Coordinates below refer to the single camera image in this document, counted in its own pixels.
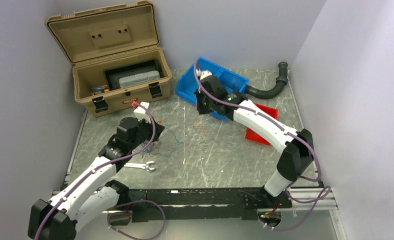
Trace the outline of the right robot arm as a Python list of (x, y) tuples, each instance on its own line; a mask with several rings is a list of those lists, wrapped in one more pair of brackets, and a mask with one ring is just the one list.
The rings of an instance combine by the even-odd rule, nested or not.
[(313, 162), (315, 154), (312, 135), (280, 123), (267, 115), (246, 96), (228, 93), (220, 80), (208, 71), (197, 71), (197, 111), (199, 114), (216, 112), (251, 129), (269, 142), (280, 154), (276, 170), (263, 186), (262, 205), (273, 207), (280, 194), (295, 182)]

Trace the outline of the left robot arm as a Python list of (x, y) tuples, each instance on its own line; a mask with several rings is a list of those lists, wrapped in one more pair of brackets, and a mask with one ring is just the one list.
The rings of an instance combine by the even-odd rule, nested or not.
[(102, 211), (122, 210), (131, 201), (129, 187), (112, 180), (143, 143), (157, 141), (165, 127), (150, 120), (123, 118), (116, 133), (91, 165), (64, 190), (31, 207), (27, 235), (33, 240), (72, 240)]

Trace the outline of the red plastic bin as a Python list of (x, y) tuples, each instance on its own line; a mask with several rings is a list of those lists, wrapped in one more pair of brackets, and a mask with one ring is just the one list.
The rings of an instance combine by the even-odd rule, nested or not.
[[(273, 108), (273, 107), (269, 107), (269, 106), (266, 106), (266, 105), (262, 105), (262, 104), (259, 104), (259, 103), (255, 103), (255, 106), (257, 106), (260, 110), (262, 110), (263, 112), (265, 112), (266, 114), (268, 114), (272, 118), (274, 118), (274, 119), (278, 118), (278, 114), (279, 114), (278, 109)], [(257, 142), (257, 143), (260, 143), (260, 144), (264, 144), (264, 145), (267, 145), (267, 146), (271, 145), (266, 139), (261, 137), (259, 134), (254, 132), (249, 127), (246, 129), (245, 139), (253, 141), (253, 142)]]

